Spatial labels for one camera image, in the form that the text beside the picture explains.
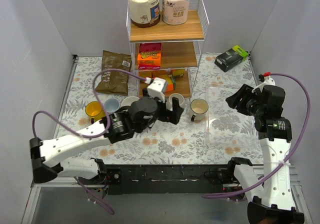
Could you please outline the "white speckled mug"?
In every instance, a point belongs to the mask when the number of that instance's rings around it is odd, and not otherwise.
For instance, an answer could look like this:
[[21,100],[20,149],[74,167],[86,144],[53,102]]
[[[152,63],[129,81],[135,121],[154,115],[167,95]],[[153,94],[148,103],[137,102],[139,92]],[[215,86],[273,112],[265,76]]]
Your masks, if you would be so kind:
[[185,104],[186,104],[185,98],[184,98],[181,94],[179,94],[179,93],[173,93],[173,94],[171,94],[171,95],[169,96],[169,98],[168,98],[168,100],[167,100],[167,102],[166,102],[166,108],[167,108],[168,110],[170,110],[170,111],[173,110],[173,98],[177,98],[177,99],[178,99],[179,106],[180,106],[181,108],[183,108],[183,109],[185,108]]

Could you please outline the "dark red mug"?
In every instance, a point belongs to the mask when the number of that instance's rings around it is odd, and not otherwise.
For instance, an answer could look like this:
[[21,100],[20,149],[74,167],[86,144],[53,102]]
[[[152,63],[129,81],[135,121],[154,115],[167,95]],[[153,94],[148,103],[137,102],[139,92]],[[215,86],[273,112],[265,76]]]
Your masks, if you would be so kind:
[[128,96],[121,102],[120,107],[128,109],[134,102],[137,102],[139,100],[140,98],[137,96]]

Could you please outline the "cream mug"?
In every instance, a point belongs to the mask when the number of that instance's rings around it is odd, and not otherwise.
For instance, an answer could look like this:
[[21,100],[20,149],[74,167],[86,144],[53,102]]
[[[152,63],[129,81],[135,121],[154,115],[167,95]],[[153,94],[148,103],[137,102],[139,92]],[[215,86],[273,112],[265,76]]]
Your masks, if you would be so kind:
[[191,122],[201,121],[205,118],[209,110],[208,103],[201,98],[194,99],[190,103],[189,116]]

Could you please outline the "grey mug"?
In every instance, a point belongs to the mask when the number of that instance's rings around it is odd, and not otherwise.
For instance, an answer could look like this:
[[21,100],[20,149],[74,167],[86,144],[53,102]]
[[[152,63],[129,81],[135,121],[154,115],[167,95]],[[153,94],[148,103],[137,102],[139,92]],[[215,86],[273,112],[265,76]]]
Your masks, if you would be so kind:
[[120,108],[120,102],[116,98],[107,99],[103,104],[103,110],[106,115],[115,113]]

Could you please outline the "yellow mug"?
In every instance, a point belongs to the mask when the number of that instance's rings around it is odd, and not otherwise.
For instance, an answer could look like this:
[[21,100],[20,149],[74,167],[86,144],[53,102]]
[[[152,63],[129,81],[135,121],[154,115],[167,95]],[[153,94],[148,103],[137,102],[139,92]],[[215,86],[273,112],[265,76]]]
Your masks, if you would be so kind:
[[85,107],[85,113],[90,118],[91,124],[105,117],[105,112],[98,101],[92,101]]

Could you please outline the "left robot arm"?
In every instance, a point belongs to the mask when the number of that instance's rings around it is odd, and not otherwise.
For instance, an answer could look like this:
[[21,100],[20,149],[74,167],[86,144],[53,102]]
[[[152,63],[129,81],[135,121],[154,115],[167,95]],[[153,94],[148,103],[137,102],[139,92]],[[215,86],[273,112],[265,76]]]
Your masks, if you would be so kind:
[[108,176],[104,162],[98,158],[76,159],[75,155],[131,139],[134,134],[151,129],[156,121],[176,125],[183,111],[176,97],[172,100],[172,106],[167,108],[166,101],[145,95],[77,134],[49,140],[41,140],[35,136],[29,141],[33,181],[43,184],[57,177],[79,177],[101,184]]

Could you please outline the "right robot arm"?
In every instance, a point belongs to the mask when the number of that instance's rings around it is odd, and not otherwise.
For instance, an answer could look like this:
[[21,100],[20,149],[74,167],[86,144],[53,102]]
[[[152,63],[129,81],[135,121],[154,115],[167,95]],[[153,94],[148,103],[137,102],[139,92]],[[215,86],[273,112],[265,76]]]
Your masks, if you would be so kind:
[[291,193],[290,151],[292,128],[282,116],[285,90],[275,85],[253,88],[244,84],[226,98],[228,106],[254,117],[254,127],[263,156],[262,184],[247,191],[247,217],[251,224],[303,224],[305,215],[298,212]]

